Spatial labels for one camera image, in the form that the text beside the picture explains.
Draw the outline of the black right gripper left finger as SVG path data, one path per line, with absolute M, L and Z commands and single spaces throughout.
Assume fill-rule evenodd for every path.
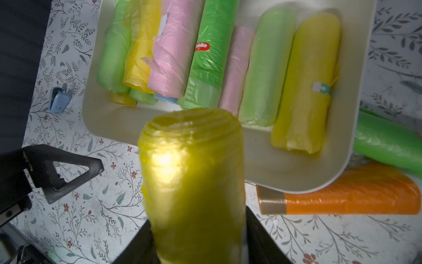
M 147 220 L 140 228 L 133 240 L 113 262 L 114 264 L 157 264 L 158 255 L 151 231 L 151 224 Z

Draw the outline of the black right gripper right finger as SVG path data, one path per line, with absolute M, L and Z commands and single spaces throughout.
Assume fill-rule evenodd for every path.
M 291 264 L 256 215 L 246 207 L 247 259 L 249 264 Z

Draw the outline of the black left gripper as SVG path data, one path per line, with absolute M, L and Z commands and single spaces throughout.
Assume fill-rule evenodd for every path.
M 1 227 L 32 207 L 31 185 L 53 204 L 104 171 L 101 159 L 49 145 L 33 145 L 1 155 Z

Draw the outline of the yellow trash bag roll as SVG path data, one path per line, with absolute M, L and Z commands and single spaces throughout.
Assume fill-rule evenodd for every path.
M 110 101 L 116 103 L 118 105 L 126 106 L 126 107 L 136 107 L 137 101 L 132 99 L 129 94 L 125 93 L 110 93 Z
M 310 155 L 322 149 L 340 40 L 341 23 L 332 13 L 315 13 L 297 29 L 271 132 L 273 147 Z
M 131 19 L 131 47 L 125 62 L 123 84 L 148 94 L 154 92 L 148 88 L 151 68 L 144 58 L 152 58 L 154 38 L 159 31 L 162 14 L 162 1 L 130 1 L 127 10 Z
M 144 208 L 163 264 L 239 264 L 246 225 L 244 143 L 228 111 L 155 117 L 138 140 Z

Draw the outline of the light green trash bag roll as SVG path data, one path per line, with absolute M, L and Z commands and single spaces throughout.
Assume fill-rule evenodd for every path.
M 129 1 L 116 1 L 114 17 L 105 32 L 104 47 L 97 72 L 101 88 L 125 94 L 129 87 L 123 84 L 126 57 L 131 46 L 131 10 Z
M 129 91 L 129 96 L 136 102 L 146 105 L 155 105 L 158 101 L 152 94 L 132 88 Z
M 238 119 L 253 127 L 276 120 L 296 29 L 296 11 L 276 6 L 260 17 L 253 39 Z

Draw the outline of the orange trash bag roll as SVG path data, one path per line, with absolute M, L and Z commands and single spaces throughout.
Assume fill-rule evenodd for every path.
M 263 215 L 416 215 L 419 187 L 399 170 L 369 163 L 343 172 L 329 186 L 306 194 L 287 194 L 257 186 Z

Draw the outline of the white blue trash bag roll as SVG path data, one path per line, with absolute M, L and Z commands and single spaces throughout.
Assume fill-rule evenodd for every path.
M 163 101 L 163 102 L 168 102 L 168 103 L 172 103 L 172 104 L 178 104 L 178 99 L 177 98 L 173 98 L 173 97 L 165 97 L 162 96 L 160 94 L 155 94 L 154 98 L 156 98 L 157 100 Z

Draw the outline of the green labelled trash bag roll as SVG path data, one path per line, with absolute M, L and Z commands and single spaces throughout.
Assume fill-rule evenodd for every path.
M 183 110 L 216 108 L 240 2 L 205 1 L 189 78 L 179 105 Z

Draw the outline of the pink trash bag roll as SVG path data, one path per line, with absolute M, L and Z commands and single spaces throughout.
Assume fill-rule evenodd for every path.
M 162 1 L 153 55 L 142 60 L 151 68 L 148 88 L 181 98 L 186 89 L 205 1 Z
M 253 38 L 254 32 L 246 27 L 236 27 L 232 34 L 218 107 L 231 112 L 235 117 L 244 92 Z

